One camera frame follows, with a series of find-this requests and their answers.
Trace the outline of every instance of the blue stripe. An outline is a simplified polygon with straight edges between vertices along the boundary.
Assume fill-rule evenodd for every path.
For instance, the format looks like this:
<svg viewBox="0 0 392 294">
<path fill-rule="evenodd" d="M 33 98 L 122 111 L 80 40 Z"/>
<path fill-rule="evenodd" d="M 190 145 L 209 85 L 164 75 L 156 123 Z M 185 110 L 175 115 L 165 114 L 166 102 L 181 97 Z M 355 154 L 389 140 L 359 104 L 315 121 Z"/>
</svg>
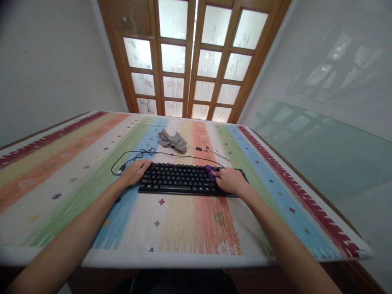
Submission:
<svg viewBox="0 0 392 294">
<path fill-rule="evenodd" d="M 282 184 L 279 176 L 277 176 L 269 165 L 266 164 L 264 159 L 259 156 L 258 151 L 248 143 L 236 126 L 228 125 L 226 127 L 244 151 L 247 160 L 249 160 L 252 167 L 260 176 L 260 179 L 278 205 L 279 210 L 286 218 L 293 233 L 316 258 L 338 258 L 339 255 L 335 252 L 336 246 L 334 246 L 328 236 L 321 233 L 323 229 L 319 227 L 319 224 L 304 211 L 304 208 L 301 205 L 298 204 L 297 200 L 295 200 L 295 196 L 287 189 L 286 185 Z M 295 210 L 295 213 L 289 210 L 290 207 Z M 310 232 L 310 235 L 305 233 L 305 229 Z"/>
<path fill-rule="evenodd" d="M 158 131 L 162 128 L 167 127 L 169 123 L 168 118 L 156 118 L 156 120 L 152 123 L 151 127 L 144 134 L 142 140 L 140 140 L 138 146 L 135 150 L 140 149 L 150 149 L 158 147 Z M 136 153 L 132 153 L 127 160 L 135 157 Z M 143 154 L 143 159 L 152 159 L 153 156 L 149 154 Z M 117 249 L 120 244 L 121 237 L 123 236 L 123 232 L 125 227 L 128 224 L 129 219 L 132 215 L 132 208 L 138 199 L 138 188 L 139 185 L 135 185 L 130 187 L 120 195 L 121 201 L 113 205 L 110 209 L 106 219 L 109 219 L 110 222 L 107 226 L 101 227 L 95 236 L 94 241 L 90 245 L 90 248 L 94 249 Z"/>
</svg>

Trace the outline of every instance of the green stripe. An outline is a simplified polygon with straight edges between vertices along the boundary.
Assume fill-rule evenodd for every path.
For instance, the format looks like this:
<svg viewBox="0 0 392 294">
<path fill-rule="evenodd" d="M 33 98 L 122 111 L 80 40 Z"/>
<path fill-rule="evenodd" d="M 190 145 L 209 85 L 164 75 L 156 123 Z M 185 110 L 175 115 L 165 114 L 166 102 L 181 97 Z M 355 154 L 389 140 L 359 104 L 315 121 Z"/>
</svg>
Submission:
<svg viewBox="0 0 392 294">
<path fill-rule="evenodd" d="M 113 181 L 110 172 L 113 163 L 128 150 L 134 150 L 145 132 L 150 128 L 155 118 L 142 118 L 135 127 L 126 134 L 115 149 L 105 158 L 95 172 L 85 177 L 67 198 L 58 205 L 50 216 L 38 224 L 38 230 L 32 233 L 21 244 L 22 246 L 43 247 L 63 230 L 74 218 L 82 213 L 94 200 L 96 200 Z"/>
<path fill-rule="evenodd" d="M 238 145 L 236 139 L 234 139 L 233 135 L 230 133 L 230 131 L 227 129 L 225 125 L 222 124 L 214 124 L 215 129 L 217 131 L 217 135 L 222 143 L 222 146 L 224 147 L 226 151 L 227 157 L 233 162 L 232 167 L 233 168 L 240 168 L 244 171 L 246 174 L 246 177 L 249 181 L 249 184 L 251 184 L 259 193 L 261 198 L 265 201 L 265 203 L 271 208 L 271 210 L 286 224 L 287 220 L 281 214 L 281 211 L 279 210 L 278 206 L 276 205 L 275 201 L 271 197 L 270 192 L 260 179 L 259 175 L 257 174 L 256 170 L 252 167 L 252 164 L 249 162 L 249 160 L 246 158 L 246 155 L 244 154 L 244 150 L 241 148 L 240 145 Z M 272 249 L 267 241 L 267 238 L 265 237 L 265 234 L 260 228 L 259 231 L 259 238 L 263 242 L 263 244 L 266 245 L 269 254 L 274 255 L 272 252 Z"/>
</svg>

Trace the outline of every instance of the gray cloth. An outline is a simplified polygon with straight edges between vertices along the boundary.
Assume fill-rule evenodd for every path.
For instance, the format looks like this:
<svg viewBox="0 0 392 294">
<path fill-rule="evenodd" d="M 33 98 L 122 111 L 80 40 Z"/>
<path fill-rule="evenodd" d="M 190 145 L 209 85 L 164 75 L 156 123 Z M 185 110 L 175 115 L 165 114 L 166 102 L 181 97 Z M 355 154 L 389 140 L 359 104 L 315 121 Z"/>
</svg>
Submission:
<svg viewBox="0 0 392 294">
<path fill-rule="evenodd" d="M 176 148 L 182 154 L 187 152 L 187 142 L 181 137 L 180 133 L 176 133 L 174 136 L 170 136 L 165 129 L 158 133 L 161 140 L 158 144 L 163 147 Z"/>
</svg>

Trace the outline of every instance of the tablecloth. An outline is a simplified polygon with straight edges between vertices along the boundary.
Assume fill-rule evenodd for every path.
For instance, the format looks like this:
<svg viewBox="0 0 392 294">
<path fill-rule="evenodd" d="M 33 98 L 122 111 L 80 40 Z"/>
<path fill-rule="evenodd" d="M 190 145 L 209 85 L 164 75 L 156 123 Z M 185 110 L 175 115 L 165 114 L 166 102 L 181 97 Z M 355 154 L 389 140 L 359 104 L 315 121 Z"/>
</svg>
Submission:
<svg viewBox="0 0 392 294">
<path fill-rule="evenodd" d="M 93 111 L 0 153 L 0 263 L 26 265 L 118 179 L 125 152 L 156 148 L 158 132 L 180 132 L 182 158 L 158 163 L 241 168 L 260 196 L 319 261 L 371 258 L 372 251 L 248 127 Z M 192 147 L 209 147 L 211 152 Z M 127 154 L 115 166 L 118 169 Z M 139 194 L 126 189 L 106 216 L 82 265 L 116 268 L 245 267 L 275 262 L 255 217 L 239 198 Z"/>
</svg>

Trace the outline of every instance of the red stripe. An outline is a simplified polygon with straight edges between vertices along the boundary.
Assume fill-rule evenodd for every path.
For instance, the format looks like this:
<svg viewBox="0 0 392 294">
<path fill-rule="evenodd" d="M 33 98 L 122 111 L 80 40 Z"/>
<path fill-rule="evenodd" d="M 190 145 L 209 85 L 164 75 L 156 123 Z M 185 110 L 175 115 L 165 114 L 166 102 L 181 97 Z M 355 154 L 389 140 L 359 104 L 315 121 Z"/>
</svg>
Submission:
<svg viewBox="0 0 392 294">
<path fill-rule="evenodd" d="M 23 146 L 15 151 L 12 151 L 12 152 L 8 153 L 7 155 L 0 157 L 0 169 L 10 165 L 11 163 L 13 163 L 15 161 L 18 161 L 18 160 L 26 157 L 30 153 L 33 153 L 34 151 L 52 143 L 53 141 L 61 138 L 62 136 L 65 136 L 65 135 L 71 133 L 75 129 L 80 128 L 80 127 L 90 123 L 91 121 L 96 120 L 97 118 L 103 116 L 106 113 L 107 112 L 105 112 L 105 111 L 100 111 L 100 112 L 97 112 L 97 113 L 90 115 L 86 118 L 82 118 L 81 120 L 65 127 L 64 129 L 58 130 L 58 131 L 56 131 L 52 134 L 49 134 L 49 135 L 47 135 L 37 141 L 34 141 L 26 146 Z"/>
<path fill-rule="evenodd" d="M 330 236 L 335 245 L 347 257 L 359 257 L 357 250 L 360 250 L 354 243 L 350 241 L 347 235 L 343 234 L 341 228 L 334 225 L 333 220 L 322 211 L 321 207 L 310 197 L 308 193 L 287 173 L 287 171 L 271 156 L 268 151 L 252 136 L 252 134 L 244 127 L 238 126 L 241 132 L 248 138 L 252 145 L 259 151 L 262 157 L 279 175 L 281 180 L 290 188 L 302 206 L 319 222 L 324 231 Z"/>
</svg>

